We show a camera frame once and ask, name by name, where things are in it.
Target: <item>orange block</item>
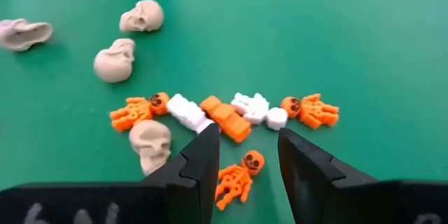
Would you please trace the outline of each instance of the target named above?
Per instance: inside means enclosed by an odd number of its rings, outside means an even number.
[[[126,107],[109,113],[112,119],[112,127],[118,132],[129,130],[135,123],[141,120],[150,120],[153,114],[150,103],[143,97],[130,97],[126,99]]]
[[[321,94],[303,97],[298,118],[304,124],[317,129],[322,124],[333,126],[339,120],[339,108],[323,103]]]
[[[217,109],[221,104],[222,102],[216,96],[211,95],[207,97],[207,99],[205,99],[203,102],[201,102],[199,107],[203,111],[206,111],[208,114],[210,114],[213,113],[215,109]]]
[[[205,99],[199,107],[235,142],[241,143],[251,133],[250,122],[238,115],[234,106],[222,103],[215,96]]]

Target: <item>black tool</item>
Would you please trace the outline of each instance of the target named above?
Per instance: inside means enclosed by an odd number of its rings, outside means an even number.
[[[439,224],[448,184],[377,181],[289,129],[279,133],[281,176],[297,224]]]
[[[218,170],[219,129],[212,124],[141,182],[28,184],[1,191],[0,223],[208,224]]]

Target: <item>beige skull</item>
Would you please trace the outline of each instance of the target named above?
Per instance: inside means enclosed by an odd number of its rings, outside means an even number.
[[[138,122],[129,132],[129,140],[134,151],[140,155],[140,165],[145,175],[164,165],[171,154],[171,132],[160,122]]]

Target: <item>skeleton arm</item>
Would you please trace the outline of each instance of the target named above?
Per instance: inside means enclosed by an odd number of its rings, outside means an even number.
[[[224,169],[220,169],[220,170],[219,170],[219,173],[218,173],[218,179],[223,179],[223,177],[224,177],[225,175],[231,174],[232,172],[239,172],[239,171],[241,171],[242,169],[243,169],[243,168],[240,167],[240,166],[237,165],[237,164],[233,164],[233,165],[230,165],[229,167],[226,167],[226,168],[224,168]]]
[[[252,179],[249,179],[247,183],[243,186],[243,193],[241,194],[240,200],[241,202],[245,203],[247,200],[247,197],[249,195],[249,191],[251,190],[252,186]]]

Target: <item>skeleton leg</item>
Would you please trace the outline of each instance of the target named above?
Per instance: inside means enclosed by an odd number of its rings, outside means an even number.
[[[219,210],[221,211],[224,210],[225,206],[231,203],[234,197],[240,196],[241,193],[242,193],[241,187],[235,186],[231,188],[230,192],[224,195],[223,199],[218,201],[218,203],[216,203],[216,206],[219,208]]]

